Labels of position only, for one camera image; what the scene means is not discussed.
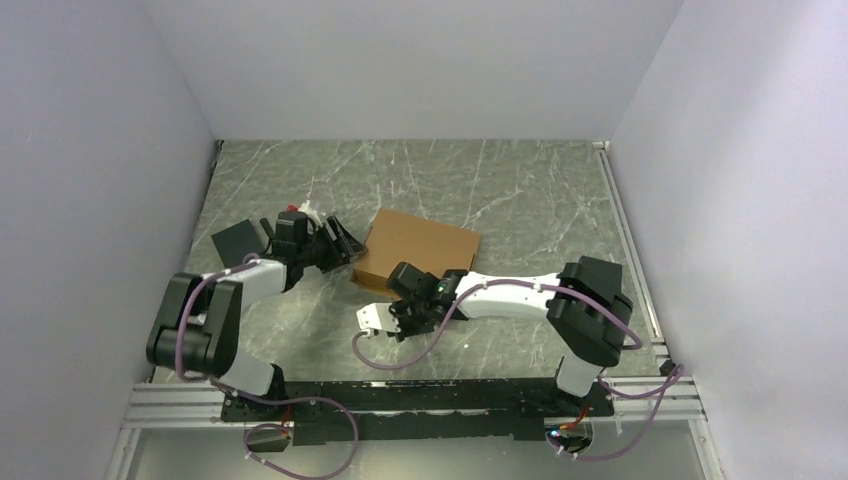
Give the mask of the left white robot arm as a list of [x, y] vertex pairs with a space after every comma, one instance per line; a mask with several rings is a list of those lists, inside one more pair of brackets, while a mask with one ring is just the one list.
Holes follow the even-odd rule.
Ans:
[[291, 290], [309, 267], [326, 274], [364, 255], [366, 246], [334, 216], [291, 206], [274, 222], [260, 221], [267, 238], [244, 220], [213, 236], [223, 270], [177, 273], [169, 280], [146, 341], [147, 360], [183, 381], [204, 381], [248, 398], [264, 420], [287, 406], [284, 373], [239, 346], [241, 319], [258, 301]]

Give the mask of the left black rectangular pad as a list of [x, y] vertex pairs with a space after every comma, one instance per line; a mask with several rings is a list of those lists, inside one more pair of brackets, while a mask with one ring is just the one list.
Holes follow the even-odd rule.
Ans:
[[211, 240], [225, 268], [240, 265], [247, 255], [261, 254], [265, 250], [265, 244], [249, 219], [212, 234]]

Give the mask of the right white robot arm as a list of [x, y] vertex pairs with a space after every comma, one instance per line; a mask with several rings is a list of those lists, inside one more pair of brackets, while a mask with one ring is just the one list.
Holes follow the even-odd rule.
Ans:
[[496, 317], [545, 320], [567, 347], [556, 370], [551, 401], [574, 415], [590, 399], [603, 370], [618, 365], [625, 350], [642, 347], [630, 326], [632, 301], [623, 292], [620, 264], [582, 256], [559, 272], [496, 277], [448, 270], [442, 277], [399, 263], [386, 282], [397, 295], [388, 309], [397, 339], [442, 333], [449, 320]]

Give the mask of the brown cardboard box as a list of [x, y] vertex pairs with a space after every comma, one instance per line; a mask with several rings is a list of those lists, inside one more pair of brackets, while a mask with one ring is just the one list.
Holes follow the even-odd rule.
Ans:
[[381, 208], [366, 236], [367, 252], [354, 262], [350, 280], [368, 292], [397, 300], [387, 281], [399, 263], [437, 277], [450, 269], [469, 270], [481, 240], [480, 233], [466, 228]]

